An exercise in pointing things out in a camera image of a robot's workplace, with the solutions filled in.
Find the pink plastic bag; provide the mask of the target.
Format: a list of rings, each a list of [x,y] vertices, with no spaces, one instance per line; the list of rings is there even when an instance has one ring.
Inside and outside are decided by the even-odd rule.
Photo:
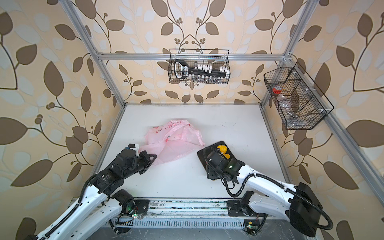
[[[149,129],[146,144],[140,152],[156,155],[154,165],[178,160],[205,146],[201,131],[187,120],[172,120],[163,126]]]

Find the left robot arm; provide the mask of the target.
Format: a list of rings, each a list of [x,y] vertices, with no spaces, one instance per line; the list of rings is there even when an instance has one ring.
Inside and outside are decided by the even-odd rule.
[[[138,152],[132,145],[123,149],[102,171],[92,175],[84,184],[78,200],[56,221],[27,240],[85,240],[105,223],[118,215],[135,217],[144,208],[122,189],[125,179],[144,174],[157,155]]]

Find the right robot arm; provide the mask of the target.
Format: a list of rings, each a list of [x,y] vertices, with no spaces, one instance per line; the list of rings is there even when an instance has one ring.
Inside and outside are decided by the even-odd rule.
[[[332,219],[308,185],[275,180],[221,153],[219,148],[206,147],[198,151],[198,158],[208,179],[220,180],[230,197],[242,198],[240,208],[244,215],[280,217],[311,238],[318,229],[333,229]]]

